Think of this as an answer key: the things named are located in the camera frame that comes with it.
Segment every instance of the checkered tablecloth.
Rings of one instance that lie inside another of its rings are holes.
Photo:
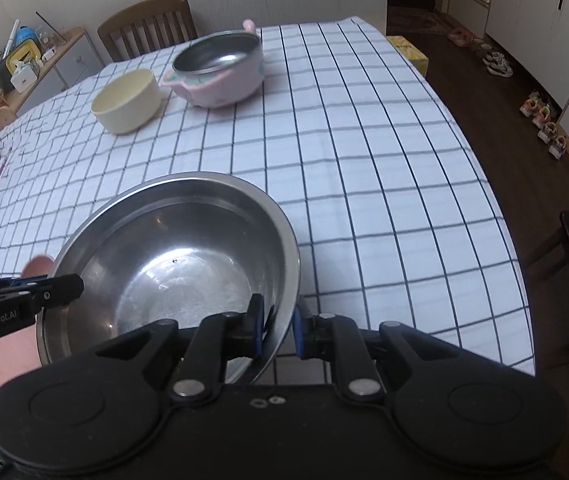
[[[301,293],[376,328],[394,319],[533,373],[531,324],[511,237],[480,164],[424,78],[359,18],[261,31],[262,91],[232,107],[166,95],[113,136],[90,113],[123,72],[160,77],[184,45],[107,66],[0,136],[0,276],[58,254],[130,187],[180,171],[231,173],[282,206],[299,243]],[[287,338],[263,381],[327,379]]]

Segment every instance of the dining table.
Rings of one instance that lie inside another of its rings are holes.
[[[160,79],[188,43],[107,65],[0,132],[0,276],[55,258],[120,193],[184,171],[244,179],[282,208],[316,313],[397,320],[535,373],[527,295],[491,185],[425,78],[360,18],[258,28],[264,83],[224,108],[163,89],[152,120],[106,132],[93,98],[125,72]],[[288,336],[261,383],[323,383]]]

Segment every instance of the bowl rim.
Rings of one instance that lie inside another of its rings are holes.
[[[136,73],[147,73],[147,74],[151,75],[151,78],[149,78],[149,80],[147,81],[145,86],[139,88],[135,94],[133,94],[131,97],[129,97],[125,101],[118,103],[116,106],[114,106],[112,108],[108,108],[106,110],[100,110],[100,111],[96,111],[94,109],[94,105],[95,105],[96,101],[100,98],[100,96],[103,94],[103,92],[106,91],[107,88],[109,88],[109,87],[113,88],[113,86],[116,85],[116,83],[119,83],[122,79],[124,79],[126,77],[131,77],[131,74],[136,74]],[[149,84],[152,84],[153,81],[155,81],[156,84],[158,84],[158,80],[156,79],[156,75],[153,73],[153,71],[150,68],[136,68],[135,70],[125,72],[124,74],[113,79],[113,81],[109,81],[109,83],[107,83],[100,90],[100,92],[98,92],[98,94],[91,100],[91,113],[93,113],[93,115],[98,117],[98,116],[103,116],[103,115],[109,114],[109,113],[113,112],[114,110],[119,110],[124,105],[127,105],[127,104],[131,103],[133,100],[137,99],[140,96],[140,94],[142,94],[149,87]]]
[[[201,43],[206,43],[207,41],[214,40],[215,38],[221,38],[223,36],[251,37],[252,39],[258,38],[258,40],[256,41],[256,45],[251,49],[250,52],[247,52],[247,55],[245,57],[243,57],[242,59],[238,59],[238,60],[236,60],[233,63],[230,63],[228,65],[212,66],[210,68],[201,68],[199,70],[178,70],[178,69],[176,69],[176,61],[185,52],[188,52],[189,50],[193,50],[193,49],[197,48]],[[211,74],[211,73],[215,73],[215,72],[220,72],[221,70],[226,70],[228,68],[232,68],[232,67],[238,65],[239,63],[244,62],[245,60],[247,60],[248,57],[250,57],[259,48],[262,48],[262,38],[260,38],[260,36],[258,36],[257,34],[254,34],[253,32],[249,32],[248,30],[225,30],[223,32],[215,32],[214,34],[209,34],[208,36],[194,40],[189,46],[187,46],[185,49],[178,52],[177,56],[175,56],[173,58],[173,61],[171,63],[171,68],[174,70],[174,72],[176,72],[182,76],[196,76],[196,75],[203,75],[203,74]]]
[[[101,208],[97,209],[89,216],[89,218],[82,222],[80,227],[78,227],[71,237],[65,242],[56,256],[52,268],[49,271],[49,277],[52,278],[56,275],[57,270],[61,266],[64,257],[71,249],[71,246],[80,238],[80,236],[82,236],[85,229],[102,213],[111,209],[118,203],[123,202],[133,194],[151,187],[183,180],[205,180],[215,182],[224,186],[233,187],[234,189],[245,193],[267,213],[269,218],[272,219],[274,227],[280,236],[284,256],[284,279],[282,281],[282,297],[280,298],[280,303],[277,306],[277,312],[281,312],[282,314],[274,317],[272,329],[264,337],[262,355],[253,360],[246,358],[246,365],[238,368],[238,371],[227,379],[228,382],[234,382],[241,378],[243,383],[253,381],[267,369],[272,360],[276,358],[280,346],[282,346],[284,338],[289,330],[291,319],[293,318],[293,311],[298,302],[298,293],[301,282],[298,242],[295,237],[295,233],[293,232],[293,227],[282,208],[277,205],[276,201],[254,184],[236,176],[209,171],[174,173],[155,178],[154,180],[149,180],[148,182],[143,182],[142,184],[132,187],[109,200],[109,202],[101,206]],[[50,364],[52,361],[49,358],[49,352],[44,338],[43,311],[40,311],[36,315],[36,339],[40,361],[43,365]]]

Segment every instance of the tissue box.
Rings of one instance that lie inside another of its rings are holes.
[[[38,81],[39,67],[34,62],[29,62],[21,66],[17,72],[11,76],[11,84],[18,93],[24,92],[33,83]]]
[[[416,49],[413,43],[408,41],[404,36],[387,36],[387,40],[389,40],[389,43],[391,43],[402,56],[411,62],[423,77],[426,77],[426,69],[429,68],[429,58]]]

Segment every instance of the metal screw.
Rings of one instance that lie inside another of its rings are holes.
[[[349,383],[349,391],[357,396],[369,396],[380,391],[382,386],[373,379],[355,379]]]
[[[204,391],[204,384],[195,379],[182,379],[173,385],[173,391],[180,397],[195,397]]]
[[[269,406],[269,403],[264,399],[251,399],[249,400],[249,404],[258,409],[267,408]]]
[[[284,397],[280,397],[279,395],[274,395],[269,397],[269,402],[271,404],[284,404],[286,402],[286,399]]]

